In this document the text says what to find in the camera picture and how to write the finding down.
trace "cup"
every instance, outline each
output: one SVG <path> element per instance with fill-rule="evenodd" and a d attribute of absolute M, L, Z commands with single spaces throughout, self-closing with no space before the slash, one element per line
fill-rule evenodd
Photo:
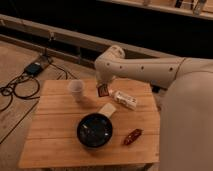
<path fill-rule="evenodd" d="M 83 80 L 71 80 L 67 86 L 68 91 L 72 94 L 76 102 L 81 102 L 84 96 Z"/>

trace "power adapter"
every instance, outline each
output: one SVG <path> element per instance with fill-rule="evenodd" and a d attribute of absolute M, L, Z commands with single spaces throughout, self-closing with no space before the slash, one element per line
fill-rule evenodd
<path fill-rule="evenodd" d="M 47 68 L 51 63 L 53 62 L 53 59 L 51 57 L 40 55 L 35 61 L 30 63 L 25 69 L 24 73 L 36 77 L 38 74 L 40 74 L 45 68 Z"/>

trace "table top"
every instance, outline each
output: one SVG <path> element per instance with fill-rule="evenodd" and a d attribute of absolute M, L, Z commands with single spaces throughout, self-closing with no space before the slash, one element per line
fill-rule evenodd
<path fill-rule="evenodd" d="M 42 89 L 29 134 L 20 158 L 20 168 L 78 167 L 124 165 L 158 162 L 160 116 L 149 84 L 116 79 L 110 85 L 138 100 L 130 110 L 111 97 L 99 98 L 95 79 L 84 79 L 85 98 L 74 101 L 67 90 L 70 80 L 48 80 Z M 113 136 L 97 149 L 84 147 L 77 139 L 77 125 L 89 113 L 99 111 L 106 103 L 117 111 L 111 116 Z M 135 129 L 143 134 L 129 146 L 124 138 Z"/>

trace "bowl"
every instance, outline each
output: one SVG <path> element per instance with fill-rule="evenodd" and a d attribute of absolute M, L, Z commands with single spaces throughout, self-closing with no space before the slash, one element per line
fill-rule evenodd
<path fill-rule="evenodd" d="M 112 123 L 105 115 L 91 113 L 85 116 L 77 127 L 77 137 L 86 147 L 101 147 L 106 144 L 113 133 Z"/>

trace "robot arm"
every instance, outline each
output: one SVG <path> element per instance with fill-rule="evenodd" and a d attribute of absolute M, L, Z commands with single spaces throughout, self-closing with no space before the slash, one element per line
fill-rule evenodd
<path fill-rule="evenodd" d="M 148 82 L 167 89 L 179 76 L 213 64 L 212 60 L 194 58 L 124 59 L 124 51 L 111 46 L 95 61 L 99 84 L 110 83 L 114 76 Z"/>
<path fill-rule="evenodd" d="M 161 110 L 160 171 L 213 170 L 213 60 L 124 59 L 118 46 L 95 61 L 99 84 L 114 76 L 168 88 Z"/>

